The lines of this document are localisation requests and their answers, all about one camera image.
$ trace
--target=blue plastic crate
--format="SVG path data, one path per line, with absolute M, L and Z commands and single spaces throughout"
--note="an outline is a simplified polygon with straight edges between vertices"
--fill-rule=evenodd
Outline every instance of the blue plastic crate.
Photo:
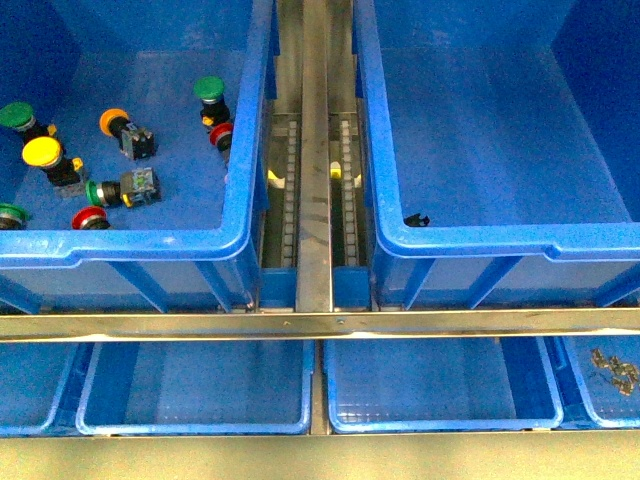
M 562 405 L 536 338 L 330 341 L 339 433 L 554 428 Z
M 91 345 L 0 345 L 0 436 L 77 435 Z
M 109 209 L 113 230 L 71 231 L 87 200 L 58 198 L 22 162 L 18 136 L 0 128 L 0 202 L 32 214 L 26 231 L 0 239 L 5 310 L 228 311 L 255 302 L 275 8 L 273 0 L 2 2 L 0 105 L 31 103 L 91 179 L 151 166 L 162 191 L 151 206 Z M 193 93 L 203 75 L 225 80 L 235 117 L 228 172 Z M 100 131 L 110 107 L 155 133 L 155 157 L 134 163 Z
M 640 10 L 356 0 L 383 306 L 636 303 Z M 431 223 L 409 227 L 420 213 Z
M 86 435 L 301 434 L 313 342 L 107 343 L 76 420 Z
M 622 395 L 611 383 L 613 375 L 597 368 L 591 352 L 600 349 L 606 358 L 617 356 L 622 362 L 640 366 L 640 338 L 554 337 L 547 339 L 562 404 L 564 429 L 640 427 L 640 391 Z

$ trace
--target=bin floor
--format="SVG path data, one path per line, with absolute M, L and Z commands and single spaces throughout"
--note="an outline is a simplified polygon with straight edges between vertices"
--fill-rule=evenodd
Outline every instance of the bin floor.
M 96 182 L 119 180 L 133 168 L 153 167 L 162 201 L 150 206 L 109 210 L 115 229 L 215 229 L 220 225 L 226 169 L 200 121 L 201 104 L 193 84 L 219 75 L 225 100 L 235 115 L 243 52 L 139 52 L 84 54 L 53 122 L 69 157 L 81 157 Z M 106 137 L 98 119 L 108 108 L 123 108 L 138 125 L 156 135 L 158 153 L 133 162 Z M 29 229 L 68 230 L 83 197 L 58 198 L 43 172 L 29 169 L 15 203 L 33 218 Z
M 591 402 L 595 413 L 605 420 L 637 421 L 640 417 L 640 393 L 634 391 L 628 397 L 620 394 L 611 384 L 611 372 L 593 364 L 591 351 L 598 348 L 607 358 L 615 355 L 624 363 L 640 367 L 640 338 L 576 337 L 569 341 L 573 343 L 586 390 L 589 392 L 589 399 L 586 400 Z
M 550 48 L 382 51 L 405 216 L 630 222 Z
M 71 344 L 5 344 L 0 348 L 0 433 L 47 420 Z
M 295 424 L 299 342 L 142 343 L 123 424 Z
M 517 418 L 493 339 L 336 342 L 343 423 Z

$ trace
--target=black clip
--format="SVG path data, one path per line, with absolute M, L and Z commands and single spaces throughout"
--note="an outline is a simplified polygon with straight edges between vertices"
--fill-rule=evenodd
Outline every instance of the black clip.
M 407 227 L 428 227 L 429 223 L 431 223 L 431 219 L 425 215 L 423 218 L 420 218 L 420 214 L 416 213 L 415 215 L 411 215 L 404 219 L 404 224 Z

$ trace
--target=blue storage tray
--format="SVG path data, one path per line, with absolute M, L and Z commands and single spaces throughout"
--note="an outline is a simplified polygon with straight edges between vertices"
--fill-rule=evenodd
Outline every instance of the blue storage tray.
M 355 1 L 377 301 L 635 304 L 640 10 L 481 3 Z
M 536 338 L 330 341 L 339 433 L 554 428 L 562 406 Z
M 58 198 L 22 162 L 18 136 L 0 128 L 0 201 L 32 214 L 26 231 L 2 232 L 0 302 L 27 313 L 252 305 L 279 53 L 273 0 L 145 2 L 131 11 L 117 2 L 7 0 L 2 11 L 0 105 L 31 103 L 94 181 L 153 167 L 162 201 L 109 209 L 114 230 L 71 231 L 86 198 Z M 193 93 L 203 75 L 227 86 L 228 175 Z M 100 131 L 111 107 L 156 134 L 155 157 L 132 162 Z
M 78 434 L 74 426 L 91 345 L 0 345 L 0 436 Z
M 86 435 L 301 434 L 313 342 L 106 343 L 76 420 Z
M 591 351 L 599 348 L 607 357 L 640 366 L 640 338 L 555 337 L 547 340 L 564 406 L 565 429 L 640 427 L 640 392 L 622 395 L 611 384 L 611 373 L 596 368 Z

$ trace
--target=small metal parts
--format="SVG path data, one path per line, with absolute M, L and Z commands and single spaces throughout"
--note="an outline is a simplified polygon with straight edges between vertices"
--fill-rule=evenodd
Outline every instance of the small metal parts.
M 431 219 L 427 215 L 423 217 L 419 213 L 404 219 L 404 224 L 407 227 L 428 227 L 430 223 Z
M 74 230 L 109 230 L 107 212 L 100 207 L 85 207 L 76 213 L 71 220 Z
M 34 138 L 53 137 L 56 134 L 54 125 L 45 127 L 38 122 L 33 107 L 26 102 L 13 102 L 0 108 L 0 125 L 14 130 L 24 145 Z
M 160 182 L 153 168 L 139 168 L 120 177 L 120 197 L 128 208 L 159 201 Z
M 89 203 L 96 207 L 117 207 L 122 205 L 119 182 L 95 183 L 89 180 L 85 185 Z
M 30 167 L 41 169 L 59 196 L 69 198 L 84 194 L 86 172 L 82 160 L 68 159 L 55 138 L 31 140 L 22 149 L 22 159 Z
M 202 124 L 210 132 L 231 118 L 229 107 L 224 101 L 224 82 L 220 77 L 202 77 L 193 86 L 193 93 L 202 102 Z
M 21 207 L 0 203 L 0 230 L 22 230 L 30 215 Z
M 625 363 L 617 356 L 607 357 L 599 348 L 591 350 L 591 362 L 597 368 L 608 369 L 612 373 L 611 385 L 625 397 L 631 396 L 640 379 L 640 370 L 632 363 Z
M 591 350 L 591 361 L 598 368 L 609 368 L 609 361 L 605 357 L 599 348 Z
M 111 108 L 100 117 L 100 130 L 118 140 L 120 151 L 131 160 L 141 160 L 156 154 L 155 136 L 144 127 L 129 120 L 129 114 Z
M 211 142 L 211 145 L 216 147 L 222 155 L 225 166 L 229 165 L 232 139 L 233 125 L 229 122 L 221 123 L 213 128 L 209 134 L 209 141 Z

